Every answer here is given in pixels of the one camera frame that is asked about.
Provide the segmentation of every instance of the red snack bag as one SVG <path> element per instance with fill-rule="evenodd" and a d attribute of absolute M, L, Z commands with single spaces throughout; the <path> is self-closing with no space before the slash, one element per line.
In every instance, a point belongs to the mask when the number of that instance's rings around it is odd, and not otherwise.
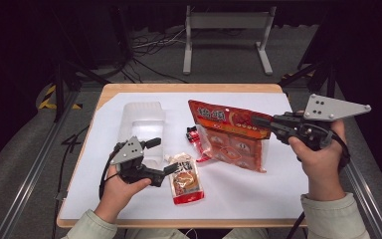
<path fill-rule="evenodd" d="M 272 120 L 272 117 L 249 110 L 188 101 L 202 150 L 210 156 L 227 163 L 266 172 L 263 162 L 267 155 L 268 128 L 256 127 L 252 117 Z"/>
<path fill-rule="evenodd" d="M 178 162 L 178 169 L 169 174 L 173 202 L 184 204 L 204 198 L 195 159 L 186 153 L 168 158 L 169 164 Z"/>

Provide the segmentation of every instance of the sleeve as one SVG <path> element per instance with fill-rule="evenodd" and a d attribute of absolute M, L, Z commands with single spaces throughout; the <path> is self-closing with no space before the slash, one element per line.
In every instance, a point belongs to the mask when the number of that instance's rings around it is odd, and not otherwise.
<path fill-rule="evenodd" d="M 335 201 L 313 201 L 301 196 L 308 239 L 370 238 L 352 193 Z"/>
<path fill-rule="evenodd" d="M 111 239 L 116 234 L 116 230 L 116 225 L 101 220 L 93 211 L 88 210 L 64 239 Z"/>

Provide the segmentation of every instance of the translucent plastic box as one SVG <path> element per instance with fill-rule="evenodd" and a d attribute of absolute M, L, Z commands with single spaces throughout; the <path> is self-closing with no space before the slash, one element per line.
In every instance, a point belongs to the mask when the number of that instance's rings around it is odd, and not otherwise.
<path fill-rule="evenodd" d="M 159 102 L 129 103 L 123 107 L 118 141 L 137 136 L 140 141 L 160 137 L 160 145 L 144 150 L 142 161 L 149 168 L 161 169 L 163 161 L 163 127 L 165 113 Z"/>

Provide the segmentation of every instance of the small snack package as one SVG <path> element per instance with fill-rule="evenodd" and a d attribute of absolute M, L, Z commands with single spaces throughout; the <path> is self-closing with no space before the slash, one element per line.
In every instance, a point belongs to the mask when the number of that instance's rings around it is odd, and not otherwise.
<path fill-rule="evenodd" d="M 201 140 L 201 151 L 218 159 L 257 172 L 266 172 L 271 131 L 256 127 L 252 117 L 272 120 L 249 110 L 188 101 Z"/>
<path fill-rule="evenodd" d="M 178 162 L 178 169 L 169 174 L 173 202 L 184 204 L 204 198 L 195 159 L 187 153 L 179 153 L 167 158 L 169 165 Z"/>
<path fill-rule="evenodd" d="M 200 136 L 198 135 L 197 126 L 187 127 L 187 139 L 193 145 L 194 149 L 198 152 L 197 162 L 203 162 L 210 159 L 210 156 L 206 154 L 204 148 L 201 146 Z"/>

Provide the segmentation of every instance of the metal rod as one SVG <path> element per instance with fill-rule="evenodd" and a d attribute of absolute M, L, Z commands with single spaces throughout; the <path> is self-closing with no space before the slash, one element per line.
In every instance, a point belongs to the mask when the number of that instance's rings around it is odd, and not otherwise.
<path fill-rule="evenodd" d="M 55 138 L 64 125 L 64 121 L 67 118 L 67 115 L 71 109 L 71 106 L 75 102 L 78 92 L 70 92 L 68 95 L 68 100 L 66 101 L 64 113 L 61 115 L 59 121 L 54 122 L 52 125 L 45 142 L 42 145 L 42 148 L 39 151 L 32 167 L 30 168 L 29 173 L 27 174 L 26 179 L 20 187 L 20 190 L 17 193 L 17 196 L 14 199 L 10 209 L 8 210 L 4 220 L 0 226 L 0 239 L 1 238 L 9 238 L 15 225 L 17 224 L 21 213 L 26 206 L 31 193 L 33 192 L 34 187 L 42 173 L 42 170 L 46 164 L 46 160 L 48 159 L 49 151 L 52 148 Z"/>
<path fill-rule="evenodd" d="M 355 193 L 362 208 L 364 209 L 375 235 L 377 238 L 382 239 L 382 214 L 364 177 L 353 161 L 346 165 L 345 172 L 348 175 L 353 188 L 355 189 Z"/>

